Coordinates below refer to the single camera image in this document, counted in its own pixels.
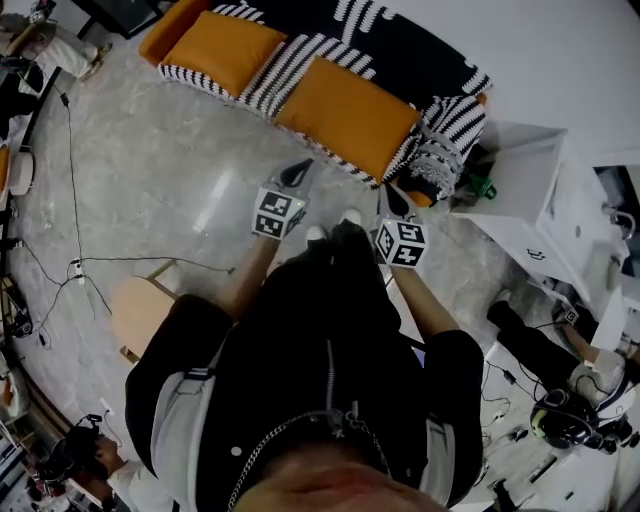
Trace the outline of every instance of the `white wall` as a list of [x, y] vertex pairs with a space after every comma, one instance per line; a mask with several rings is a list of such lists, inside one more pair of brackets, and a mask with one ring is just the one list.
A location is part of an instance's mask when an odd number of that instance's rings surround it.
[[[31, 4], [35, 0], [5, 0], [4, 12], [29, 14]], [[77, 34], [84, 24], [89, 21], [89, 15], [71, 0], [56, 0], [56, 7], [51, 15], [60, 25]]]
[[492, 118], [568, 128], [594, 166], [640, 164], [640, 17], [626, 0], [380, 1], [491, 76]]

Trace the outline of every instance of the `black and white cube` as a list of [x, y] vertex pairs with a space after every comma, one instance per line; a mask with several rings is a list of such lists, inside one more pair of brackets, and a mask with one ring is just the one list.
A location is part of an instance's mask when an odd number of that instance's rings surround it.
[[258, 190], [253, 232], [282, 240], [304, 216], [306, 201], [266, 188]]
[[427, 252], [426, 228], [422, 224], [384, 219], [376, 247], [388, 265], [414, 268]]

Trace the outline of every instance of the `orange cushion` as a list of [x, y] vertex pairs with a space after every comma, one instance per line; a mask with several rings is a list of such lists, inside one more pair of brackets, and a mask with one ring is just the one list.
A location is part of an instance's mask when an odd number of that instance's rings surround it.
[[0, 192], [4, 191], [9, 175], [9, 146], [0, 147]]
[[311, 137], [378, 183], [420, 113], [368, 80], [316, 57], [276, 123]]
[[211, 0], [180, 0], [153, 26], [138, 52], [157, 66], [196, 22], [200, 13], [210, 8]]
[[286, 37], [253, 21], [207, 11], [163, 63], [205, 73], [237, 97]]

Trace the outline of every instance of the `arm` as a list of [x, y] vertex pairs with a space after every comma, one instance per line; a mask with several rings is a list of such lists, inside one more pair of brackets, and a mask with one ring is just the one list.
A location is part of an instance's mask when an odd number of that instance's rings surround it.
[[11, 57], [20, 53], [24, 45], [33, 37], [34, 32], [38, 29], [36, 25], [29, 25], [7, 48], [7, 57]]
[[459, 329], [415, 270], [391, 267], [391, 272], [425, 341], [438, 333]]
[[280, 241], [260, 236], [231, 274], [216, 303], [234, 319], [241, 318], [256, 298], [267, 271], [280, 247]]
[[578, 351], [580, 357], [585, 361], [589, 361], [591, 364], [595, 363], [596, 359], [598, 359], [598, 355], [600, 354], [600, 349], [589, 345], [572, 325], [563, 325], [562, 329], [567, 335], [569, 343], [571, 343], [571, 345], [573, 345], [573, 347]]

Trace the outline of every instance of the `hair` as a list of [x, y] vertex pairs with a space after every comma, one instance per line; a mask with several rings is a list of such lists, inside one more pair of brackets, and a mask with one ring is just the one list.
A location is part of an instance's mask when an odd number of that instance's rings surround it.
[[640, 384], [640, 364], [635, 359], [627, 359], [624, 371], [632, 385]]
[[108, 478], [107, 468], [96, 459], [98, 447], [96, 441], [100, 438], [97, 430], [87, 427], [73, 427], [69, 430], [65, 440], [67, 452], [71, 458], [88, 472], [102, 480]]

